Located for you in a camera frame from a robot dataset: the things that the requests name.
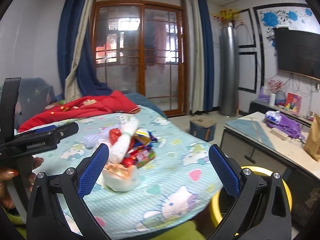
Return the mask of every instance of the human hand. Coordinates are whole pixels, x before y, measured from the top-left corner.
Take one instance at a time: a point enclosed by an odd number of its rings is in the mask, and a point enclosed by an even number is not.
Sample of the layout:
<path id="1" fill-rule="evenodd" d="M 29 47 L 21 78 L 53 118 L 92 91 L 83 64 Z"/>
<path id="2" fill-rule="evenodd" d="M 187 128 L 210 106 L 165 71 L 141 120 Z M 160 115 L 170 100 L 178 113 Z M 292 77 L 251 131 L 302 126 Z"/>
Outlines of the human hand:
<path id="1" fill-rule="evenodd" d="M 33 168 L 38 168 L 42 163 L 44 159 L 35 157 L 33 161 Z M 13 177 L 18 176 L 19 172 L 17 170 L 8 168 L 6 166 L 0 166 L 0 203 L 4 208 L 12 209 L 14 208 L 14 203 L 12 199 L 10 198 L 10 195 L 7 191 L 7 188 L 5 186 L 5 181 L 8 181 L 10 179 L 13 179 Z M 36 180 L 36 174 L 31 173 L 29 176 L 29 182 L 31 183 L 30 191 L 32 191 L 33 183 Z"/>

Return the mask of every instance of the hello kitty bedsheet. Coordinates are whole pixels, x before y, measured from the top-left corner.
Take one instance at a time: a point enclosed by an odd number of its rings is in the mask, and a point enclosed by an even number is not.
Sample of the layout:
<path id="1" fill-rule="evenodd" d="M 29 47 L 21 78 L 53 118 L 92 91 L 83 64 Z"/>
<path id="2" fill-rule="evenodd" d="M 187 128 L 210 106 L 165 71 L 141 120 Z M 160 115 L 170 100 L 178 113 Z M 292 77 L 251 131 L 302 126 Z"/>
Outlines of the hello kitty bedsheet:
<path id="1" fill-rule="evenodd" d="M 36 170 L 48 175 L 76 167 L 95 149 L 87 149 L 83 136 L 119 123 L 120 114 L 107 114 L 77 121 L 79 132 L 60 142 L 58 149 L 41 153 L 44 163 Z M 114 192 L 99 177 L 84 201 L 112 239 L 122 239 L 174 227 L 201 212 L 222 187 L 213 169 L 210 145 L 181 131 L 147 107 L 135 115 L 143 127 L 158 138 L 156 158 L 139 169 L 140 184 L 126 193 Z M 54 123 L 62 125 L 67 121 Z M 79 233 L 63 199 L 60 200 L 70 228 Z"/>

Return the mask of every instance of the beige curtain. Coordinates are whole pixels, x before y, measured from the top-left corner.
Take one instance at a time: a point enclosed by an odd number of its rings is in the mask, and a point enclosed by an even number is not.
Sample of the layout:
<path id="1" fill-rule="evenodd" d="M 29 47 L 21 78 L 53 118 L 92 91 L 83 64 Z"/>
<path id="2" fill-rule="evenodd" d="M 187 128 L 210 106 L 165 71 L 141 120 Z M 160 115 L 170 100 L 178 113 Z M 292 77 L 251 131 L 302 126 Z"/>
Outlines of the beige curtain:
<path id="1" fill-rule="evenodd" d="M 93 0 L 85 0 L 83 11 L 80 18 L 78 34 L 76 37 L 75 50 L 73 53 L 73 60 L 71 64 L 70 74 L 66 78 L 64 95 L 66 103 L 76 100 L 81 97 L 81 93 L 78 87 L 78 82 L 76 78 L 76 70 L 81 57 L 81 50 L 84 42 L 85 32 L 87 30 L 87 25 L 89 21 L 89 16 L 91 13 Z"/>
<path id="2" fill-rule="evenodd" d="M 194 19 L 194 74 L 191 112 L 203 111 L 204 99 L 204 49 L 198 0 L 192 0 Z"/>

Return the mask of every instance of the blue curtain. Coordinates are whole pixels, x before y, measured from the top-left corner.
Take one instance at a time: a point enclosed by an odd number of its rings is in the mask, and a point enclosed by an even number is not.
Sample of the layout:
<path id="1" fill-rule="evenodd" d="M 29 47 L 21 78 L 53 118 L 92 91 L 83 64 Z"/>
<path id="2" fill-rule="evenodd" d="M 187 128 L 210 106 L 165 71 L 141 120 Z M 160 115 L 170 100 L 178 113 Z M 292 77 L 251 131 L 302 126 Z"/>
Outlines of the blue curtain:
<path id="1" fill-rule="evenodd" d="M 77 81 L 82 96 L 108 96 L 112 90 L 99 82 L 93 66 L 89 27 L 85 33 L 81 57 L 77 69 Z"/>
<path id="2" fill-rule="evenodd" d="M 213 107 L 214 89 L 214 58 L 213 39 L 207 0 L 198 0 L 201 17 L 203 47 L 204 47 L 204 111 L 211 111 Z"/>
<path id="3" fill-rule="evenodd" d="M 65 79 L 70 74 L 84 2 L 85 0 L 66 0 L 61 14 L 58 32 L 58 69 L 63 91 Z M 82 96 L 110 95 L 111 89 L 98 81 L 93 62 L 89 28 L 87 27 L 77 69 L 77 82 L 80 92 Z"/>

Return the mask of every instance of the purple bag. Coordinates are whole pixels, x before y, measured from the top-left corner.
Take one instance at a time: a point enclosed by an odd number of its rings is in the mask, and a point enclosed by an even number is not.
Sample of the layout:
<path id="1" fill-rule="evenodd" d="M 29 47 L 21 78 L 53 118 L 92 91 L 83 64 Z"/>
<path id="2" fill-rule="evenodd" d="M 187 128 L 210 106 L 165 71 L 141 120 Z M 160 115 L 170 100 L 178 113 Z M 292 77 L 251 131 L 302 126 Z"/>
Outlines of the purple bag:
<path id="1" fill-rule="evenodd" d="M 266 121 L 266 124 L 269 128 L 278 128 L 282 132 L 285 132 L 291 138 L 304 138 L 301 134 L 301 125 L 295 120 L 290 119 L 284 114 L 281 115 L 281 120 L 279 124 L 272 123 L 270 121 Z"/>

